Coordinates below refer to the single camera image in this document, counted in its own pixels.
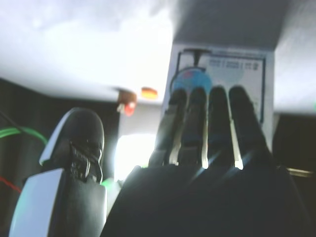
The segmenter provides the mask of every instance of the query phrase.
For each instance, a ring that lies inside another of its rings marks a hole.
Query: green cable
[[[34,137],[39,138],[45,145],[47,144],[48,140],[42,134],[37,132],[36,130],[31,129],[29,127],[21,127],[21,128],[23,129],[24,132],[26,132]],[[4,129],[0,130],[0,138],[19,134],[19,133],[21,133],[21,131],[18,130],[16,127],[4,128]]]

